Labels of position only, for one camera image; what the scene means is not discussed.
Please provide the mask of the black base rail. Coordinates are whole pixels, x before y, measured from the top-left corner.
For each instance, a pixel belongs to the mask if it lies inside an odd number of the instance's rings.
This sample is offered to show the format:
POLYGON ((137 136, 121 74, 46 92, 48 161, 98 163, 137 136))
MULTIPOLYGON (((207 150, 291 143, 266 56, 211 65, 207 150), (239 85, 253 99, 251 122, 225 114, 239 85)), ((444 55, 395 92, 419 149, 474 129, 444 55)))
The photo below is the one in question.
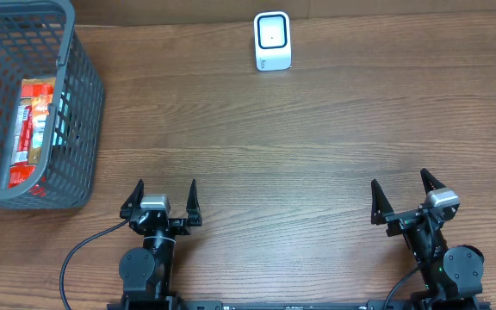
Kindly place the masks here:
MULTIPOLYGON (((384 301, 369 300, 356 303, 223 303, 221 301, 148 301, 129 304, 129 301, 107 304, 105 309, 188 309, 188 310, 404 310, 419 309, 410 301, 390 301, 384 308, 384 301)), ((446 301, 432 305, 431 309, 469 310, 491 309, 490 303, 478 305, 472 301, 446 301)))

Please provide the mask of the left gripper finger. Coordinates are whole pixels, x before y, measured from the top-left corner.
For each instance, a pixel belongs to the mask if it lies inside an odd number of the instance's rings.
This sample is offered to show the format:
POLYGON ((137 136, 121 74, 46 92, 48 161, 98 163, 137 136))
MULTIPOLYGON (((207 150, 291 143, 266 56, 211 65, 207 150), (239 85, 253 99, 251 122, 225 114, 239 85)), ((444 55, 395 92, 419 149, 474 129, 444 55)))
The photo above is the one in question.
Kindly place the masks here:
POLYGON ((202 213, 197 198, 196 180, 193 179, 189 189, 189 196, 186 205, 188 221, 190 226, 202 226, 202 213))
POLYGON ((133 212, 140 208, 141 201, 144 197, 144 182, 140 179, 135 186, 131 195, 126 199, 120 209, 122 219, 130 219, 133 212))

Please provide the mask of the white barcode scanner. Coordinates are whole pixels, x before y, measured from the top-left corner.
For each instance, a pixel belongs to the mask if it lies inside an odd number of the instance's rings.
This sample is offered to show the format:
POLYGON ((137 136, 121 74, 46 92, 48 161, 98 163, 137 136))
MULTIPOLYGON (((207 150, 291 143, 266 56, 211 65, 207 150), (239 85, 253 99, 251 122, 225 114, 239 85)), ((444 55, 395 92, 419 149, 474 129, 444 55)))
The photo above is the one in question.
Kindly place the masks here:
POLYGON ((267 11, 253 20, 255 63, 259 71, 287 70, 292 64, 290 19, 286 12, 267 11))

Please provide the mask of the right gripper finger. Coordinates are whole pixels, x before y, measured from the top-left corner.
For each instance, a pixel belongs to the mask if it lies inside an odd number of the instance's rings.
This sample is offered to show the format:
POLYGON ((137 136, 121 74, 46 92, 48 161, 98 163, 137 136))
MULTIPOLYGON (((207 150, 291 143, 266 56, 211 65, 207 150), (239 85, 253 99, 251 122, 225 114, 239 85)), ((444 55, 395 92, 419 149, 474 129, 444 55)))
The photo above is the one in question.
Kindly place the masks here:
POLYGON ((394 215, 394 210, 376 179, 371 182, 371 191, 371 223, 373 225, 386 224, 388 222, 387 217, 394 215))
POLYGON ((426 168, 420 170, 420 176, 427 195, 434 190, 445 188, 445 185, 438 181, 426 168))

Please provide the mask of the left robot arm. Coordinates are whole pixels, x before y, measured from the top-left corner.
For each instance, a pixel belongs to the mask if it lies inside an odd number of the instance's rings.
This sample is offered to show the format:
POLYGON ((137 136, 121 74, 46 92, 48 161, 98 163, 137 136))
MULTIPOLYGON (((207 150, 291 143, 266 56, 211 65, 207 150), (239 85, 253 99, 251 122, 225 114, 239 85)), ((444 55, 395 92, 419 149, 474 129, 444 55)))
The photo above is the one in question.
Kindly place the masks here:
POLYGON ((170 217, 166 194, 146 194, 138 181, 121 206, 120 217, 130 229, 143 237, 143 245, 127 251, 119 263, 123 281, 122 309, 186 309, 178 293, 171 290, 171 275, 177 236, 191 234, 202 225, 196 181, 189 188, 187 216, 170 217))

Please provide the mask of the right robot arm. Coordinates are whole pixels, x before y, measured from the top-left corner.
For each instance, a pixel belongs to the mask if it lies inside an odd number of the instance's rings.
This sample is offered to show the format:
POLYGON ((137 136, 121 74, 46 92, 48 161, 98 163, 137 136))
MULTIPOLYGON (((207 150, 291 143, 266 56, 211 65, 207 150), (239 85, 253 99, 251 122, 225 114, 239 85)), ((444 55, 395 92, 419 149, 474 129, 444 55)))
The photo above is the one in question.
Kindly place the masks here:
POLYGON ((401 235, 412 252, 416 267, 399 280, 381 302, 383 309, 489 309, 479 301, 482 293, 484 254, 472 245, 448 247, 441 228, 454 219, 460 197, 427 169, 420 171, 425 200, 415 210, 395 213, 381 185, 371 182, 371 223, 385 225, 389 237, 401 235), (425 290, 396 301, 394 295, 413 275, 420 273, 425 290))

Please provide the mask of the grey plastic mesh basket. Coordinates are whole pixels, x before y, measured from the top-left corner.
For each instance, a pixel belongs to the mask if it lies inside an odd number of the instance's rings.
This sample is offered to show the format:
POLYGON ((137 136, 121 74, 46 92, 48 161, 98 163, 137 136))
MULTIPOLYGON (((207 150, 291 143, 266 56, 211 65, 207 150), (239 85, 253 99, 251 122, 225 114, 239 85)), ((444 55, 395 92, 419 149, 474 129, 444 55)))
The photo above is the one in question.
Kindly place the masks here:
POLYGON ((102 79, 75 32, 68 1, 0 1, 0 208, 82 207, 90 199, 102 126, 102 79), (40 163, 8 187, 23 79, 56 78, 40 163), (71 94, 69 134, 53 146, 62 92, 71 94))

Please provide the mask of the teal wet wipes pack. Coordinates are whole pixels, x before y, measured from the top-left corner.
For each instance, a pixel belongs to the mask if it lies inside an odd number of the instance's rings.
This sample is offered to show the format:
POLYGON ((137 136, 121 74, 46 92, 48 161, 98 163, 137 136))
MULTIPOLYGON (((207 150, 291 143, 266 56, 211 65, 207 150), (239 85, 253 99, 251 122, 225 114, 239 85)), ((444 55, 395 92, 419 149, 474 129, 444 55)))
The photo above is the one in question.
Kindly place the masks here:
POLYGON ((70 120, 69 101, 71 94, 69 92, 62 92, 59 101, 59 112, 55 121, 55 132, 53 136, 53 146, 62 146, 66 143, 65 139, 69 134, 69 127, 67 122, 70 120))

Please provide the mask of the red snack packet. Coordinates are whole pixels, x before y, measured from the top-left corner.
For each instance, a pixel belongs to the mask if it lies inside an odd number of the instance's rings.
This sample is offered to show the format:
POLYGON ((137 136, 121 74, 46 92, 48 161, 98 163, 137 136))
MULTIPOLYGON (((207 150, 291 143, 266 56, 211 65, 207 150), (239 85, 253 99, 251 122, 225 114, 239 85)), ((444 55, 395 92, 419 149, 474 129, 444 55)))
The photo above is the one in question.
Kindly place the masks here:
POLYGON ((14 144, 11 153, 8 187, 26 181, 34 172, 38 164, 28 163, 28 144, 30 140, 31 108, 21 103, 21 97, 15 118, 14 144))

